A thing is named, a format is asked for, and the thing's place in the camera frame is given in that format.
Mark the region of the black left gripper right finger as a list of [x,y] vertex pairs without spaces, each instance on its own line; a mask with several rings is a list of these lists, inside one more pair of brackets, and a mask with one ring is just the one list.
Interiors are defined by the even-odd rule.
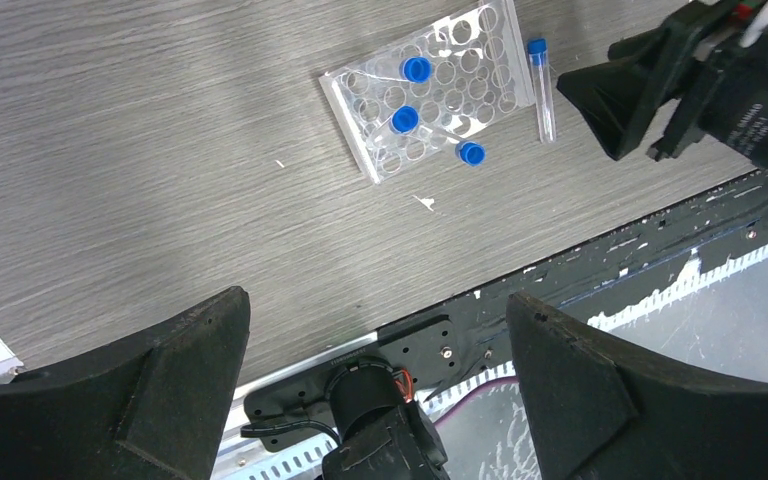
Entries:
[[768,383],[692,366],[525,292],[506,321],[546,479],[768,479]]

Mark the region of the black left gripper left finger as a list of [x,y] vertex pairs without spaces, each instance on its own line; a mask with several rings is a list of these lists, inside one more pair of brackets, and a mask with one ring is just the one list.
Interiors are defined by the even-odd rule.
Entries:
[[238,286],[0,385],[0,479],[207,479],[249,338]]

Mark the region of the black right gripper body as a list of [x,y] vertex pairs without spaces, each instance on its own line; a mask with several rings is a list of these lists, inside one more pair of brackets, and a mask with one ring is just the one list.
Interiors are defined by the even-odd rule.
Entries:
[[607,62],[562,74],[557,88],[614,160],[636,149],[658,110],[675,100],[648,150],[653,160],[676,158],[709,135],[758,161],[765,128],[750,98],[760,82],[737,44],[753,14],[745,1],[692,1],[658,27],[612,44]]

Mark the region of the blue capped tube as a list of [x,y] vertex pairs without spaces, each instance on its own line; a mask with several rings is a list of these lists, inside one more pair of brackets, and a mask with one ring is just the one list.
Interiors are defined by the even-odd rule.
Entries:
[[366,144],[374,149],[396,153],[408,161],[418,161],[435,153],[443,153],[469,165],[481,165],[487,153],[485,148],[445,129],[419,125],[409,132],[397,132],[387,126],[373,133]]
[[400,76],[411,83],[425,83],[433,74],[431,61],[422,56],[404,59],[399,66]]
[[418,111],[408,105],[398,108],[389,119],[389,128],[396,134],[407,134],[419,124]]
[[546,39],[531,39],[527,44],[527,53],[535,93],[539,138],[542,143],[554,143],[557,133]]

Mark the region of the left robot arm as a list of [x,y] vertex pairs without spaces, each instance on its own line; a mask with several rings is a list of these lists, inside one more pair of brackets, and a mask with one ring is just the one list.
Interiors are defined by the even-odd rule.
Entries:
[[[768,383],[698,368],[518,293],[513,363],[546,479],[768,479]],[[0,479],[206,479],[247,346],[248,294],[0,385]],[[391,367],[327,384],[326,479],[442,479],[447,456]]]

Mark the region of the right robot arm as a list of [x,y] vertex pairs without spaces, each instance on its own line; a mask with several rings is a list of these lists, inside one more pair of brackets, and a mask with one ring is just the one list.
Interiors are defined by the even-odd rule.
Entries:
[[604,63],[563,73],[557,88],[612,159],[636,149],[675,101],[651,159],[708,136],[768,172],[768,1],[691,1],[613,43]]

